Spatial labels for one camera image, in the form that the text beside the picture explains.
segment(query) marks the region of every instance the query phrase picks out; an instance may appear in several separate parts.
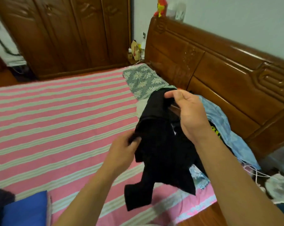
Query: hand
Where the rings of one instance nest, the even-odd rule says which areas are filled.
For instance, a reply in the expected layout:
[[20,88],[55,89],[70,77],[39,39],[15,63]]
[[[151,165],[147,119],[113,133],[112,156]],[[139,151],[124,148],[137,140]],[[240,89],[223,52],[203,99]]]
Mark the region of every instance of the hand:
[[185,90],[171,90],[165,98],[174,98],[181,109],[181,127],[185,136],[196,144],[198,138],[210,130],[205,108],[199,97]]
[[136,138],[130,145],[129,138],[134,131],[127,131],[125,134],[118,136],[109,148],[109,153],[104,160],[102,167],[112,172],[114,178],[117,178],[122,172],[126,171],[134,159],[141,137]]

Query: forearm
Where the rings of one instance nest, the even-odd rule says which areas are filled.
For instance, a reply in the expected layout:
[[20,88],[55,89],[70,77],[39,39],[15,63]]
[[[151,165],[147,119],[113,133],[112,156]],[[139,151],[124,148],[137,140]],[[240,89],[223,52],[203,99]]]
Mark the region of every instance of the forearm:
[[100,167],[54,226],[96,225],[107,194],[115,180],[112,172],[106,167]]
[[210,129],[201,132],[197,152],[228,225],[284,225],[284,214],[257,187]]

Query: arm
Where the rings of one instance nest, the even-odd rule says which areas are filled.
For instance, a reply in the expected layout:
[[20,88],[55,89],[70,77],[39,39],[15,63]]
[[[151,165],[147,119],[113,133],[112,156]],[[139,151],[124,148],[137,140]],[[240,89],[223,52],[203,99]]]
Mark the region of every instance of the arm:
[[196,147],[228,225],[284,225],[284,214],[257,187],[235,156],[211,130],[198,96],[165,93],[181,108],[181,127]]
[[54,226],[96,225],[114,180],[134,159],[141,139],[136,139],[128,146],[128,139],[132,134],[133,131],[129,131],[114,140],[102,166],[80,190]]

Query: bed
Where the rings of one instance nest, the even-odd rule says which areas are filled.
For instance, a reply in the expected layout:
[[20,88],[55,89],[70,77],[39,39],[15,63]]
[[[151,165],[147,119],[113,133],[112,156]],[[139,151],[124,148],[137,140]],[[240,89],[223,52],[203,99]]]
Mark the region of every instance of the bed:
[[[284,145],[284,60],[165,18],[152,18],[145,63],[168,83],[219,105],[257,159]],[[138,122],[122,76],[131,67],[0,88],[0,188],[22,199],[48,190],[56,221],[101,166],[112,140]],[[127,212],[124,185],[141,179],[133,162],[113,183],[98,225],[176,224],[216,202],[156,184],[149,206]]]

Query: left hand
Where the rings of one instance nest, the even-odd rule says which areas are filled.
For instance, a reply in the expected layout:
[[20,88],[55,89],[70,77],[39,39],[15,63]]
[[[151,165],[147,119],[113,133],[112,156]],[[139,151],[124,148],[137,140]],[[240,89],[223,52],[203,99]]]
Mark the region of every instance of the left hand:
[[103,167],[112,172],[115,178],[129,168],[134,159],[135,151],[141,142],[141,137],[138,137],[130,145],[128,144],[128,140],[133,133],[134,131],[131,130],[118,136],[113,141],[104,160]]

